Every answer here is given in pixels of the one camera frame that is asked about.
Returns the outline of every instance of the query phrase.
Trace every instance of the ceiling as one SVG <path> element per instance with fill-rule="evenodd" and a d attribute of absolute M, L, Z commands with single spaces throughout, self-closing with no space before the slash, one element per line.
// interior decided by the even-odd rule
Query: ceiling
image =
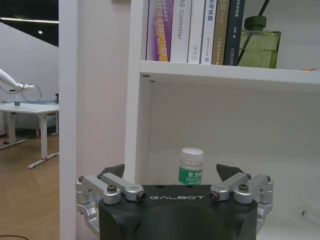
<path fill-rule="evenodd" d="M 0 0 L 0 18 L 59 21 L 58 1 Z M 59 45 L 59 24 L 2 19 L 0 19 L 0 22 L 52 45 Z"/>

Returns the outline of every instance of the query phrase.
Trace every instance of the wooden floor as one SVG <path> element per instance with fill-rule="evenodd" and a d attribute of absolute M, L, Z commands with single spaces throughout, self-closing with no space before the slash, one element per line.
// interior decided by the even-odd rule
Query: wooden floor
<path fill-rule="evenodd" d="M 57 136 L 48 136 L 49 154 L 59 151 L 58 142 Z M 40 139 L 0 150 L 0 236 L 59 240 L 59 157 L 28 168 L 40 158 Z"/>

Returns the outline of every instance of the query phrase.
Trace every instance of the book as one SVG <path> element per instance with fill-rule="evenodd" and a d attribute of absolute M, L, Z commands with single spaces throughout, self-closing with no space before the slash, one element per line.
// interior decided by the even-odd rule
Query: book
<path fill-rule="evenodd" d="M 224 65 L 238 65 L 244 10 L 245 0 L 230 0 L 229 19 L 225 42 Z"/>
<path fill-rule="evenodd" d="M 150 0 L 146 59 L 170 61 L 174 0 Z"/>
<path fill-rule="evenodd" d="M 211 64 L 216 23 L 217 0 L 206 0 L 203 20 L 201 64 Z"/>
<path fill-rule="evenodd" d="M 213 65 L 224 64 L 229 3 L 230 0 L 217 0 L 213 52 L 211 62 L 211 64 Z"/>
<path fill-rule="evenodd" d="M 199 64 L 206 0 L 193 0 L 191 5 L 188 63 Z"/>
<path fill-rule="evenodd" d="M 192 0 L 174 0 L 171 33 L 170 62 L 188 60 Z"/>

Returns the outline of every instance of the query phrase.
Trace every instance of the white book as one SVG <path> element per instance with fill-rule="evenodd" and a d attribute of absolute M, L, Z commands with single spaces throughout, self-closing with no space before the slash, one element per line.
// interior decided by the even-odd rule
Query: white book
<path fill-rule="evenodd" d="M 206 0 L 193 0 L 191 7 L 188 63 L 199 64 Z"/>
<path fill-rule="evenodd" d="M 203 20 L 201 64 L 211 64 L 214 46 L 214 34 L 217 12 L 217 0 L 206 0 Z"/>
<path fill-rule="evenodd" d="M 174 0 L 170 62 L 186 63 L 192 0 Z"/>

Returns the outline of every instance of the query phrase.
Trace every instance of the ceiling light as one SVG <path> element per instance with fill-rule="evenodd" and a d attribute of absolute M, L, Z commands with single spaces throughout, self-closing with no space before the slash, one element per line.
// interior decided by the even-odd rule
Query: ceiling light
<path fill-rule="evenodd" d="M 10 17 L 0 17 L 1 20 L 6 21 L 16 21 L 16 22 L 30 22 L 30 23 L 42 23 L 42 24 L 59 24 L 59 21 L 49 21 L 49 20 L 31 20 L 31 19 L 21 19 L 21 18 L 10 18 Z"/>

